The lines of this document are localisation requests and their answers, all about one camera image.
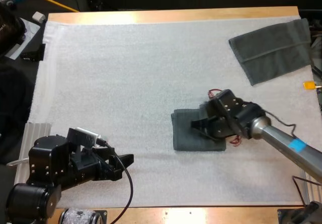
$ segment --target black bag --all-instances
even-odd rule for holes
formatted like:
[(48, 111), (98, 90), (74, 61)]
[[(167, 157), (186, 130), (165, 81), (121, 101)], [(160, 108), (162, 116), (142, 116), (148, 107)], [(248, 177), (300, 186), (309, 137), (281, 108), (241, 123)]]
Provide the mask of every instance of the black bag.
[(0, 57), (25, 38), (24, 22), (0, 5)]
[(19, 156), (32, 95), (33, 85), (25, 75), (0, 63), (0, 164)]

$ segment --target white foam sheet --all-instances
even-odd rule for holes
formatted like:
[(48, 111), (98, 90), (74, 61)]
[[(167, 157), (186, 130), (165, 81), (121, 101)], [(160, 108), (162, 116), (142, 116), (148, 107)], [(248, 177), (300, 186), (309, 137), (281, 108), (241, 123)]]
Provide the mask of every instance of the white foam sheet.
[[(220, 153), (173, 150), (170, 114), (198, 108), (212, 88), (231, 89), (287, 123), (318, 149), (321, 119), (310, 66), (252, 87), (228, 40), (298, 17), (164, 24), (80, 26), (47, 22), (30, 122), (52, 134), (82, 127), (134, 154), (131, 206), (300, 204), (291, 181), (303, 172), (262, 140)], [(285, 131), (291, 129), (273, 123)], [(87, 182), (62, 194), (60, 207), (122, 207), (126, 175)]]

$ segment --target blue tape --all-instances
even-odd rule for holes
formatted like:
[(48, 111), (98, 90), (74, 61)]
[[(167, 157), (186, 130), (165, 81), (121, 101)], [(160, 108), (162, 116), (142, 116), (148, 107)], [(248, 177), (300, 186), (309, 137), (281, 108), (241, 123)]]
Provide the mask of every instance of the blue tape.
[(295, 150), (295, 152), (301, 152), (306, 147), (306, 143), (304, 143), (301, 139), (293, 139), (292, 142), (288, 145), (289, 148)]

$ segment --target towel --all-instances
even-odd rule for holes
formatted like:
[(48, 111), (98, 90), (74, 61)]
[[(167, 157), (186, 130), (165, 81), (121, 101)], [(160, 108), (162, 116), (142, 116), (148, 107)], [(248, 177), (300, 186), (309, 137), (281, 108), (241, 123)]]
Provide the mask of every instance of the towel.
[(171, 114), (173, 149), (177, 151), (225, 151), (225, 139), (213, 141), (191, 127), (191, 122), (207, 118), (204, 107), (177, 109)]
[[(134, 154), (131, 206), (301, 204), (291, 176), (300, 168), (263, 140), (224, 152), (176, 152), (170, 114), (196, 109), (208, 90), (231, 89), (287, 123), (321, 150), (322, 122), (310, 66), (251, 87), (228, 40), (298, 17), (137, 25), (47, 22), (30, 122), (51, 134), (82, 127), (108, 137), (118, 154)], [(273, 119), (273, 124), (284, 131)], [(300, 183), (305, 195), (304, 184)], [(59, 207), (123, 207), (123, 179), (63, 191)]]
[(229, 40), (252, 86), (309, 65), (310, 43), (307, 19), (271, 25)]

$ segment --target gray cloth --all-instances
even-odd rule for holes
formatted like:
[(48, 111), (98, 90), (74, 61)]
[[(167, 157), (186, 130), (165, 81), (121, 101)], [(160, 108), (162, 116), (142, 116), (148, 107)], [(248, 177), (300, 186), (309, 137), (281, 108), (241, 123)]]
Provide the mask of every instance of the gray cloth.
[(191, 127), (191, 121), (206, 118), (204, 108), (178, 109), (171, 114), (173, 148), (177, 151), (225, 151), (225, 139), (214, 142)]
[(310, 64), (310, 42), (306, 19), (268, 26), (229, 40), (252, 86)]

